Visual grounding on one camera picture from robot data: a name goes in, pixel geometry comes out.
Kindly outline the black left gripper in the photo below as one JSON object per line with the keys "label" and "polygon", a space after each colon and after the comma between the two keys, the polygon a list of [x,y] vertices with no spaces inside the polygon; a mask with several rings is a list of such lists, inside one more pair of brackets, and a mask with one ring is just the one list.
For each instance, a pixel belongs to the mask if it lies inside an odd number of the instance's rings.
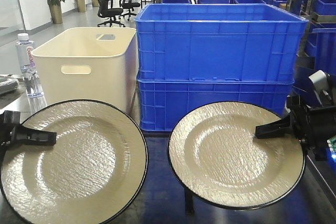
{"label": "black left gripper", "polygon": [[8,149],[24,145],[55,145],[56,132],[41,131],[20,124],[20,112],[5,110],[1,114],[1,161]]}

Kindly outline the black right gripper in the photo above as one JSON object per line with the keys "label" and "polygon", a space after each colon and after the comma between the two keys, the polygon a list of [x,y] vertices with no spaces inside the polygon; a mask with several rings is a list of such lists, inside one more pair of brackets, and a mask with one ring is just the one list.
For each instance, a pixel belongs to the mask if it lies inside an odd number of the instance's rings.
{"label": "black right gripper", "polygon": [[255,127],[255,137],[275,138],[291,134],[305,141],[316,161],[326,161],[327,150],[335,153],[335,106],[309,107],[301,96],[287,97],[290,116]]}

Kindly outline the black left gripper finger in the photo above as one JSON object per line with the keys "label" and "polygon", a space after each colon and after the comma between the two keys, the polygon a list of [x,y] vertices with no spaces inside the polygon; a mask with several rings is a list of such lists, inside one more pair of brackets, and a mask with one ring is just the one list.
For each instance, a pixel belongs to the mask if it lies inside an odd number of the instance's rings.
{"label": "black left gripper finger", "polygon": [[184,188],[184,199],[185,199],[185,212],[187,214],[193,214],[195,212],[193,193],[188,188]]}

